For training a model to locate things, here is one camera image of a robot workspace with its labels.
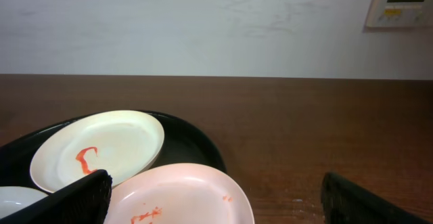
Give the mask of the round black tray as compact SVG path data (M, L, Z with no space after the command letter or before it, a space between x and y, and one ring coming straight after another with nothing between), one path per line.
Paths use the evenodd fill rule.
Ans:
M152 168L175 163L196 163L227 172L217 146L199 128L182 118L162 112L147 111L163 126L162 150ZM84 118L79 116L33 131L1 146L1 186L38 189L30 176L30 163L36 151L52 135Z

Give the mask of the pink plate with ketchup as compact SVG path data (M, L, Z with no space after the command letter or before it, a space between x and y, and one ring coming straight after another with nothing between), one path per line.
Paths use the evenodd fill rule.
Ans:
M254 224L250 202L227 174L210 166L159 166L112 191L105 224Z

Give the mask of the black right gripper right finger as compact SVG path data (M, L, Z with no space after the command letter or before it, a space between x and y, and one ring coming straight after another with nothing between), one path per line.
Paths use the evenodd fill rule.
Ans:
M333 172L323 178L321 204L326 224L430 224Z

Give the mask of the cream plate with ketchup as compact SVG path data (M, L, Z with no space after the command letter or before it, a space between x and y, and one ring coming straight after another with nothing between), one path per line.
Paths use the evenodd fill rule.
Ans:
M30 163L33 183L54 193L98 170L118 185L145 171L164 144L156 117L134 110L86 116L46 139Z

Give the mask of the white plate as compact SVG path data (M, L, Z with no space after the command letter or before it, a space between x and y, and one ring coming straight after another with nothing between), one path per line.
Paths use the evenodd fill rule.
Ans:
M1 218L18 212L45 197L47 197L46 193L33 188L19 186L0 187Z

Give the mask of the white wall control panel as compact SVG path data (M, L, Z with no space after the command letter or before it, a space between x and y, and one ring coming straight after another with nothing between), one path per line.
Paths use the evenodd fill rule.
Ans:
M432 27L432 0L372 0L367 28Z

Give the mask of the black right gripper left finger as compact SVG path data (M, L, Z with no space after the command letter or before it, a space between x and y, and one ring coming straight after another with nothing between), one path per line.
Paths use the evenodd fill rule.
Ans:
M111 195L111 176L97 170L2 218L1 224L103 224Z

